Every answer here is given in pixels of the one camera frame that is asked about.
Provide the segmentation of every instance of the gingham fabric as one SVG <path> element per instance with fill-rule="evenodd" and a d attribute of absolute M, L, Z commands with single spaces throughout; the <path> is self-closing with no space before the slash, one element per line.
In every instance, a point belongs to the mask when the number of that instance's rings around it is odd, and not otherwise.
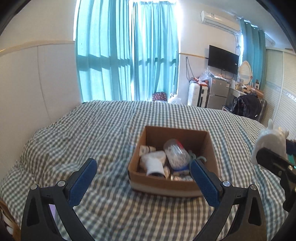
<path fill-rule="evenodd" d="M 95 240 L 193 240 L 213 211 L 203 197 L 149 195 L 129 185 L 128 163 L 145 125 L 207 130 L 220 179 L 237 187 L 257 185 L 267 238 L 274 236 L 287 217 L 284 192 L 278 178 L 250 162 L 263 126 L 220 110 L 153 102 L 88 102 L 38 130 L 0 188 L 17 223 L 21 225 L 32 184 L 55 185 L 92 157 L 98 163 L 97 174 L 74 210 Z M 233 207 L 219 239 L 227 234 L 235 211 Z M 69 240 L 60 221 L 58 227 Z"/>

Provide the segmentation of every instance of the orange box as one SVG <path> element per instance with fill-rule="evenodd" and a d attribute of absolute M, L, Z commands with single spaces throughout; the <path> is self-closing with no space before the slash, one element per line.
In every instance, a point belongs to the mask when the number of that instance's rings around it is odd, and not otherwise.
<path fill-rule="evenodd" d="M 163 196 L 202 196 L 194 181 L 172 181 L 161 177 L 146 176 L 145 173 L 140 172 L 140 145 L 153 146 L 156 147 L 156 150 L 163 150 L 164 143 L 169 139 L 177 139 L 185 150 L 191 150 L 197 157 L 204 156 L 207 159 L 206 168 L 219 177 L 217 160 L 210 134 L 207 131 L 146 126 L 128 165 L 128 177 L 132 189 Z"/>

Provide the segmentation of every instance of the black jacket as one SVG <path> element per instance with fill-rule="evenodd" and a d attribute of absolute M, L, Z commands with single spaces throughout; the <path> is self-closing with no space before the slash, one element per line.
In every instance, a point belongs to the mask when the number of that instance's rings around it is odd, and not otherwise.
<path fill-rule="evenodd" d="M 234 100 L 230 112 L 256 120 L 261 112 L 261 104 L 257 94 L 252 93 L 239 96 Z"/>

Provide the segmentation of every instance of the blue gripper pad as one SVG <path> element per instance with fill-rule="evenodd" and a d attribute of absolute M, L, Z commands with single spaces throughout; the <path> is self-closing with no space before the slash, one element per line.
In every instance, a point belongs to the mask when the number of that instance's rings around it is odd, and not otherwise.
<path fill-rule="evenodd" d="M 219 191 L 212 183 L 211 179 L 197 163 L 197 161 L 192 161 L 190 164 L 190 173 L 198 187 L 200 188 L 203 196 L 207 203 L 217 208 L 220 204 Z"/>
<path fill-rule="evenodd" d="M 82 166 L 82 168 L 84 168 L 84 170 L 77 177 L 76 181 L 74 182 L 74 184 L 72 184 L 72 187 L 69 189 L 68 203 L 71 207 L 78 206 L 80 204 L 94 176 L 96 175 L 96 160 L 91 159 L 87 166 Z"/>

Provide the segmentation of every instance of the white unicorn-shaped object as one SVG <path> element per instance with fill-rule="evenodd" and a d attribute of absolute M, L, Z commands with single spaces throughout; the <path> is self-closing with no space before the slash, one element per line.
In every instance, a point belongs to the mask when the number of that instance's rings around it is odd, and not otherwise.
<path fill-rule="evenodd" d="M 268 121 L 268 127 L 260 131 L 258 139 L 255 142 L 251 162 L 254 165 L 257 165 L 256 155 L 257 152 L 265 147 L 278 155 L 282 158 L 287 159 L 287 152 L 286 152 L 286 138 L 289 135 L 289 131 L 284 131 L 281 127 L 278 129 L 274 129 L 274 124 L 271 119 Z"/>

